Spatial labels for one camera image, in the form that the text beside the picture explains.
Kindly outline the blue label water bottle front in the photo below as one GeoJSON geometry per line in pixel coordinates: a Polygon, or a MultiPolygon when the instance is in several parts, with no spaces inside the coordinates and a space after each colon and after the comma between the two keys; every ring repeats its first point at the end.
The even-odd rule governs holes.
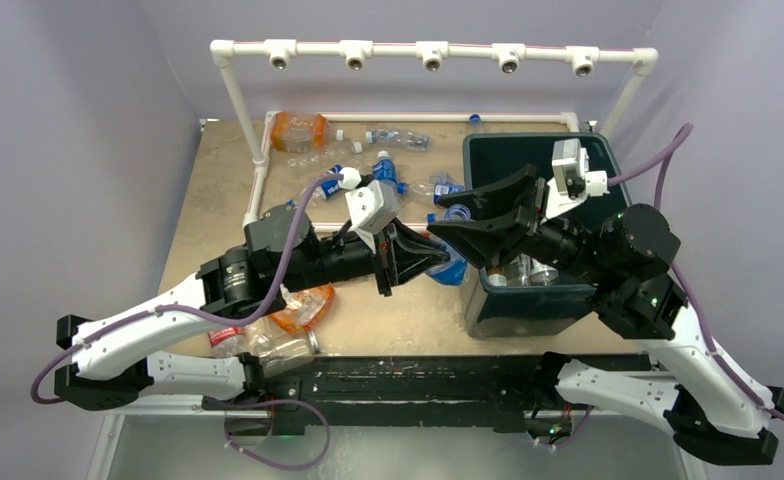
{"type": "Polygon", "coordinates": [[[430,236],[429,239],[437,242],[449,254],[449,260],[428,269],[426,275],[440,285],[461,285],[468,266],[466,259],[447,242],[438,237],[430,236]]]}

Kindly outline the large orange label crushed bottle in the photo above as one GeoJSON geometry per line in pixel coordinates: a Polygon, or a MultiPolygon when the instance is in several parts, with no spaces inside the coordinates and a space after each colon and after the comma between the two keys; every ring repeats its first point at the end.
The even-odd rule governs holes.
{"type": "Polygon", "coordinates": [[[312,331],[326,317],[335,299],[335,289],[330,284],[298,292],[282,286],[281,294],[285,307],[268,318],[283,331],[294,335],[312,331]]]}

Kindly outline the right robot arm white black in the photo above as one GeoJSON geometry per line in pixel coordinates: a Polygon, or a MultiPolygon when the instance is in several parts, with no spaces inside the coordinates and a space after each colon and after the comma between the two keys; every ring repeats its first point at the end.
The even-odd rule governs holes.
{"type": "Polygon", "coordinates": [[[635,204],[586,228],[557,207],[553,181],[532,166],[490,185],[449,195],[468,221],[439,220],[431,234],[472,266],[499,268],[527,255],[593,288],[598,319],[633,341],[670,373],[669,381],[632,378],[544,354],[529,381],[532,399],[595,406],[652,425],[685,452],[718,466],[769,465],[784,415],[784,388],[750,379],[713,342],[698,307],[671,276],[679,239],[653,206],[635,204]]]}

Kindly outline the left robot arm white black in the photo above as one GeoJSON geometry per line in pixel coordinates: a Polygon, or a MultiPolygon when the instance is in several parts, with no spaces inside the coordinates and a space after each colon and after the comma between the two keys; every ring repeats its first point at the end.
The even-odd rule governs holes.
{"type": "Polygon", "coordinates": [[[273,207],[246,226],[242,245],[202,265],[168,292],[102,320],[61,318],[57,343],[64,356],[54,367],[55,398],[88,411],[169,394],[255,408],[266,395],[256,357],[189,357],[171,354],[168,347],[278,312],[286,305],[285,292],[370,276],[386,296],[447,259],[440,244],[398,220],[367,238],[349,229],[322,238],[303,208],[273,207]]]}

